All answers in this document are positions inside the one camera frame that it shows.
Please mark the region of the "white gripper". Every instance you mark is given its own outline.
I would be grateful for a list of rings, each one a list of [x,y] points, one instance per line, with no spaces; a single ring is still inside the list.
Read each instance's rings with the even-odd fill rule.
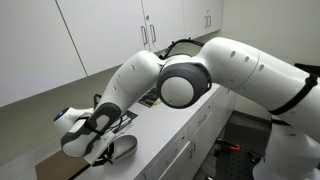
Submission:
[[[92,151],[87,154],[84,159],[93,167],[101,166],[105,163],[112,164],[115,134],[108,131],[102,135],[95,143]]]

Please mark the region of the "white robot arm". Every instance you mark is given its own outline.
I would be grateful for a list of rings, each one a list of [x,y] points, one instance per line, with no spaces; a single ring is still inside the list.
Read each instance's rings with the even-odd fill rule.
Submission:
[[[175,109],[192,106],[219,84],[264,107],[272,116],[267,149],[253,168],[254,180],[319,180],[320,83],[312,72],[252,46],[216,37],[195,56],[158,57],[140,51],[110,79],[97,106],[66,108],[54,124],[71,157],[102,152],[102,137],[150,89]]]

